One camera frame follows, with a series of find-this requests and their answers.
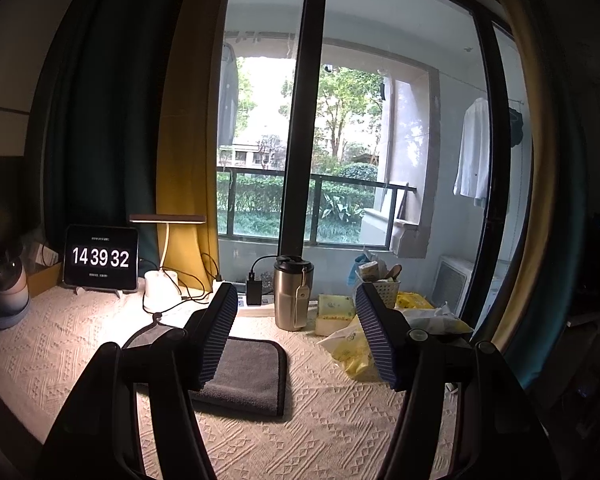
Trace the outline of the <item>white hanging shirt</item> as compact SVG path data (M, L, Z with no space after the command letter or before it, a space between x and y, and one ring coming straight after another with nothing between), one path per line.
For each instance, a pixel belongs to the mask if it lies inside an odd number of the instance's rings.
M486 206L489 170L489 103L486 99L478 98L464 115L453 193L471 198L477 207Z

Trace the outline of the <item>stainless steel tumbler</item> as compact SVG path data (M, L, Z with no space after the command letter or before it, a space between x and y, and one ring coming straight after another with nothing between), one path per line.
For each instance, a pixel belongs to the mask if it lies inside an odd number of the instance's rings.
M280 255L274 263L274 316L281 330L306 327L314 265L298 256Z

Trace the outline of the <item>white power strip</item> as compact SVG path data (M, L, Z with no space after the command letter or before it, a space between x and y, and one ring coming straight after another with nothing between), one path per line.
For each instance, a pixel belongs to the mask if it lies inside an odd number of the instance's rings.
M247 318L272 318L274 316L274 297L264 295L260 304L247 304L247 297L243 294L238 295L238 316Z

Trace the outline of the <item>black balcony railing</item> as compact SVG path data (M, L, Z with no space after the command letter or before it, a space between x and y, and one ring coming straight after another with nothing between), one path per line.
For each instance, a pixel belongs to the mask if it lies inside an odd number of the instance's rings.
M284 173L220 167L216 173L216 209L220 237L273 243L282 232ZM408 184L311 174L303 225L306 246L390 246L393 225L406 217Z

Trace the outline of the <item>purple and grey towel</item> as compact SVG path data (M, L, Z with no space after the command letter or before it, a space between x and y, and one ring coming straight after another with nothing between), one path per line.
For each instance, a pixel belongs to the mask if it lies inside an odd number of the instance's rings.
M205 320L201 310L182 328L155 320L122 346L123 378L147 385L151 413L162 422L178 416L191 424L198 404L283 416L285 350L274 341L232 337L229 330Z

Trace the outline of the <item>black power adapter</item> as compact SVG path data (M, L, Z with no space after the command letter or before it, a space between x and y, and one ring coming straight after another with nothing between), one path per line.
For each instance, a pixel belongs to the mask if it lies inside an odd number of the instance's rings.
M248 274L246 281L246 305L260 306L262 302L262 281L257 280L253 271Z

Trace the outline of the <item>yellow curtain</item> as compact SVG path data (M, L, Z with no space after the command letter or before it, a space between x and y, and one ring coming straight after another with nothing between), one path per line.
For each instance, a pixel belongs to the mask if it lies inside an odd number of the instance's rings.
M164 82L157 155L159 214L193 214L204 224L160 228L164 265L184 284L212 289L219 260L216 134L227 0L183 0Z

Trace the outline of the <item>dark hanging garment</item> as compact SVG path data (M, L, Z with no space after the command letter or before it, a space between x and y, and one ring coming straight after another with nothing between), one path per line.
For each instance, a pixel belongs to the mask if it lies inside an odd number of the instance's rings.
M514 110L513 107L509 109L509 132L509 145L511 148L516 148L524 138L524 118L521 112Z

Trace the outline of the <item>cardboard box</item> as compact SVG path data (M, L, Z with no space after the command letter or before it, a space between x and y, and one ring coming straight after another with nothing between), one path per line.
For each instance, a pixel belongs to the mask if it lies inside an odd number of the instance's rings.
M28 276L31 297L41 295L61 282L62 264L56 263Z

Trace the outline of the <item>grey patterned pouch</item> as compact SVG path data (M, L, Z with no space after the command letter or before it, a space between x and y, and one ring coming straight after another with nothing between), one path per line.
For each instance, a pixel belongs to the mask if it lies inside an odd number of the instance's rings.
M434 309L405 309L401 311L411 328L431 335L471 334L474 330L458 318L448 306Z

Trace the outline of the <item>yellow plastic bag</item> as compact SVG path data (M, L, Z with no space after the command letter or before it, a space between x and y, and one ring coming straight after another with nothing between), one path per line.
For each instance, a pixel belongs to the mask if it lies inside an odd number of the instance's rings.
M318 344L350 379L356 382L382 382L358 316Z

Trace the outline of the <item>yellow tissue pack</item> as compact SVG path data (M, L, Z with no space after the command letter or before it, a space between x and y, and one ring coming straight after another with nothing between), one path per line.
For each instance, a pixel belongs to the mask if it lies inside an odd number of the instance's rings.
M314 333L317 336L329 336L347 327L355 315L355 306L349 296L320 295L317 300Z

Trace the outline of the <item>white plastic basket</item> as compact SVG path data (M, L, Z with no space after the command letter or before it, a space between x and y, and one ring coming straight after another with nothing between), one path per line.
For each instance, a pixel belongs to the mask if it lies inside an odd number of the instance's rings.
M394 309L398 299L400 283L390 280L378 280L373 282L373 285L384 305L389 309Z

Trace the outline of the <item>tablet showing clock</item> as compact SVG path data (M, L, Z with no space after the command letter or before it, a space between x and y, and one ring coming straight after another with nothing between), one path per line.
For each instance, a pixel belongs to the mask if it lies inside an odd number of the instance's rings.
M62 262L62 282L66 286L135 292L137 281L136 229L91 226L67 235Z

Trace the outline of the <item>white air conditioner unit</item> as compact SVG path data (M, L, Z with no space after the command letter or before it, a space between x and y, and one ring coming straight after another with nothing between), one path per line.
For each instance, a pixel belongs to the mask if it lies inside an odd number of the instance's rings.
M452 313L462 312L474 264L466 259L440 257L430 302L437 308L447 306Z

